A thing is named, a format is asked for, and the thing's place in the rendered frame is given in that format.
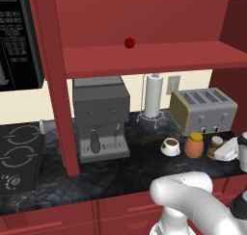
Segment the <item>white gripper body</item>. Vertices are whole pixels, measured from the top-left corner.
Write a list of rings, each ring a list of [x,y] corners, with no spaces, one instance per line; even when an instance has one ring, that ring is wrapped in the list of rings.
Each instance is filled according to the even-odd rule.
[[[214,158],[218,161],[230,162],[238,157],[237,137],[225,142],[215,150]]]

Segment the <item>brown cinnamon jar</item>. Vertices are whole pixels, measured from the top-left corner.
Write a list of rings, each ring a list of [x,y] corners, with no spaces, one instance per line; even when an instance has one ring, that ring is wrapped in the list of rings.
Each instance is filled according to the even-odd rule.
[[[223,139],[221,137],[218,136],[213,136],[211,138],[211,141],[209,143],[207,152],[206,152],[206,157],[210,160],[210,161],[214,161],[214,152],[223,145]]]

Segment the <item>orange honey bottle yellow lid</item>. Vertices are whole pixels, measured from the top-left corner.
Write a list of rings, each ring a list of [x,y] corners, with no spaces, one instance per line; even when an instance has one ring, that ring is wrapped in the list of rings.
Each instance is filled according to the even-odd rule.
[[[203,135],[198,132],[193,132],[185,142],[184,151],[189,158],[199,158],[204,152]]]

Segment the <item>white mug with coffee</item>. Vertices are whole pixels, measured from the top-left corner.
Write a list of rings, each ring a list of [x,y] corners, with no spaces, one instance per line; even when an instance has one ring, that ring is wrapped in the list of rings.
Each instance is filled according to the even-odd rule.
[[[169,157],[176,157],[180,155],[179,142],[174,138],[167,138],[162,143],[161,152]]]

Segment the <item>red cabinet door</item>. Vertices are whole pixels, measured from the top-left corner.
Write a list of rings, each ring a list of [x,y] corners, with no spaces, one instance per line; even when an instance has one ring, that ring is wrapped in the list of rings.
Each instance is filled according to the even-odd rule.
[[[247,0],[229,1],[219,39],[247,56]],[[223,91],[237,103],[232,132],[238,135],[247,131],[247,64],[214,69],[209,86]]]
[[[71,121],[69,93],[59,20],[55,0],[30,0],[47,81],[63,165],[68,176],[79,174],[77,152]]]

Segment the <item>grey four-slot toaster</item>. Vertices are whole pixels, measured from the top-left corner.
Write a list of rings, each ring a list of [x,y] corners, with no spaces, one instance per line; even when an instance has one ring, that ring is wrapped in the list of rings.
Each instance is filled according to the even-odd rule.
[[[217,88],[173,91],[169,116],[180,133],[211,134],[230,131],[237,103]]]

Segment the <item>white paper towel roll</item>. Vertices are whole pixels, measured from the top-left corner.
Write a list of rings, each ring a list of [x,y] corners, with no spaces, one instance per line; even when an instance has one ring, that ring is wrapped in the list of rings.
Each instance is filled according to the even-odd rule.
[[[145,116],[155,118],[159,114],[163,77],[158,73],[149,74],[146,84]]]

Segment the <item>red drawer front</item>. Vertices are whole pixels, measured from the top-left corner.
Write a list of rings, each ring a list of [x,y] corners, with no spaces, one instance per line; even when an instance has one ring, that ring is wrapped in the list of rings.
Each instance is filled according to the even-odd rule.
[[[62,225],[11,235],[96,235],[92,203],[81,202],[0,216],[0,232],[21,227],[62,222]]]
[[[225,204],[228,204],[230,202],[230,198],[225,194],[227,182],[228,180],[226,178],[213,180],[212,194]],[[105,219],[134,215],[138,213],[162,209],[162,207],[160,206],[159,208],[143,210],[141,212],[139,211],[128,213],[127,211],[128,208],[149,204],[155,204],[151,199],[150,192],[108,197],[100,199],[98,201],[100,216]]]
[[[150,235],[162,211],[100,220],[100,235]]]

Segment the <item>grey coffee machine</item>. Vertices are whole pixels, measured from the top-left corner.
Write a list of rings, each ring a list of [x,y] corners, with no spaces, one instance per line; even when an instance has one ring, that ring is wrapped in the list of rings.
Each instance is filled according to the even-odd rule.
[[[129,156],[130,95],[120,76],[74,79],[72,101],[81,164]]]

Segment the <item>red apple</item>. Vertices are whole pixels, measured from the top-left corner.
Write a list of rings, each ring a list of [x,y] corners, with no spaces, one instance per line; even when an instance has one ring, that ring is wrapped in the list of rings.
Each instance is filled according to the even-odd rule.
[[[132,37],[129,37],[129,38],[126,38],[124,40],[124,46],[127,48],[127,49],[131,49],[133,48],[135,45],[135,39],[132,38]]]

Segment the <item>black hob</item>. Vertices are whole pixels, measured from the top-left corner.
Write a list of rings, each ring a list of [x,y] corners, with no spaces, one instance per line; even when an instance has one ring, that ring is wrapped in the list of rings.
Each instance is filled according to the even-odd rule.
[[[0,125],[0,196],[36,189],[43,139],[37,122]]]

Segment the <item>black microwave oven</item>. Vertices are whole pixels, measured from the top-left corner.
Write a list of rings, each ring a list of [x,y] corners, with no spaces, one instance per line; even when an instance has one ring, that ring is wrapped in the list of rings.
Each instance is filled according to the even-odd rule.
[[[44,74],[29,0],[0,0],[0,91],[40,89]]]

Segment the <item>pale wall socket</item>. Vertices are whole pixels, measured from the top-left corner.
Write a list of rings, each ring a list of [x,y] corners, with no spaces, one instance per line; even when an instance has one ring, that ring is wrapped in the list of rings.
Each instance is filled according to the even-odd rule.
[[[167,83],[167,94],[171,94],[173,91],[177,91],[179,87],[180,76],[169,76]]]

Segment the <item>red wall cabinet with shelf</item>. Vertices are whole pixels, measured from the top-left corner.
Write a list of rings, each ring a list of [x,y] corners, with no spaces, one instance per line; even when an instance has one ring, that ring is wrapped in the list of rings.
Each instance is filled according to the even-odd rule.
[[[219,39],[230,0],[55,1],[69,78],[247,64]]]

